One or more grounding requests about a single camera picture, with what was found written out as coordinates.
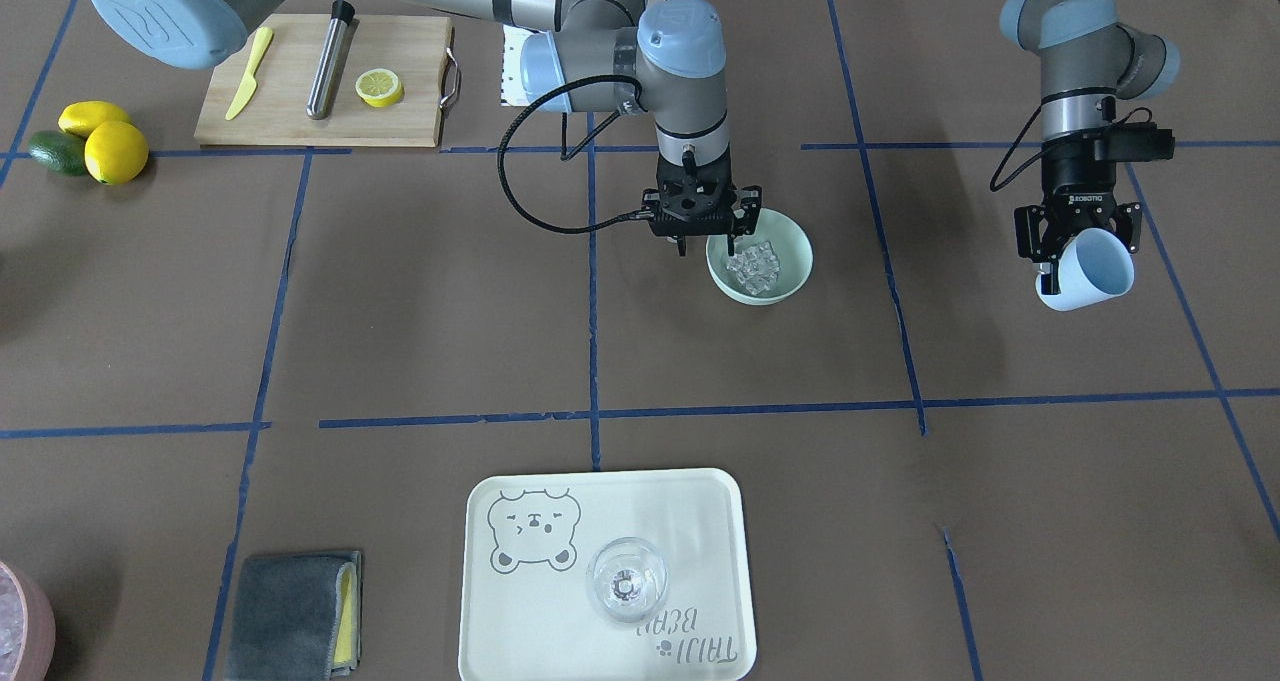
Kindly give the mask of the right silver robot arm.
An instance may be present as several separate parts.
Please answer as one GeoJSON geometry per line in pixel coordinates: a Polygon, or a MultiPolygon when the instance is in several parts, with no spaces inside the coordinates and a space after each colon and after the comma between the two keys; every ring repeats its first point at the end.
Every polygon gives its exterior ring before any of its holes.
{"type": "MultiPolygon", "coordinates": [[[[253,47],[269,17],[289,0],[91,0],[127,44],[177,69],[214,69],[253,47]]],[[[355,19],[353,3],[334,14],[355,19]]],[[[535,227],[563,236],[645,221],[685,251],[695,236],[718,236],[727,252],[756,230],[759,186],[732,179],[727,51],[717,8],[707,0],[388,0],[433,15],[489,22],[507,31],[520,113],[497,145],[507,202],[535,227]],[[655,186],[635,211],[585,227],[538,219],[515,197],[506,172],[511,140],[534,111],[598,113],[593,143],[622,116],[650,116],[655,186]]]]}

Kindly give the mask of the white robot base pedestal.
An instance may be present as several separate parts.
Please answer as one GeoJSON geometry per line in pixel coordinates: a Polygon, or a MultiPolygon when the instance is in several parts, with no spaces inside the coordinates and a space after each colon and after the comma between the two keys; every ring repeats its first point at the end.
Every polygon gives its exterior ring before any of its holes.
{"type": "Polygon", "coordinates": [[[526,108],[566,84],[554,33],[567,26],[586,29],[635,28],[641,12],[667,0],[495,0],[503,22],[500,102],[526,108]]]}

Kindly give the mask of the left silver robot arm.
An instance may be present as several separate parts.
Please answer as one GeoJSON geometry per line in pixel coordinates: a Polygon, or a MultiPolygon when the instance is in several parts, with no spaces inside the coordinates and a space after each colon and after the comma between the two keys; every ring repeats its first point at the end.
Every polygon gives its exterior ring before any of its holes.
{"type": "Polygon", "coordinates": [[[1152,120],[1119,116],[1123,99],[1152,99],[1178,78],[1170,40],[1119,20],[1114,0],[1006,0],[1000,29],[1039,60],[1032,119],[1043,140],[1042,198],[1014,212],[1018,253],[1036,292],[1066,312],[1126,294],[1135,280],[1140,204],[1115,198],[1120,163],[1170,160],[1176,140],[1152,120]]]}

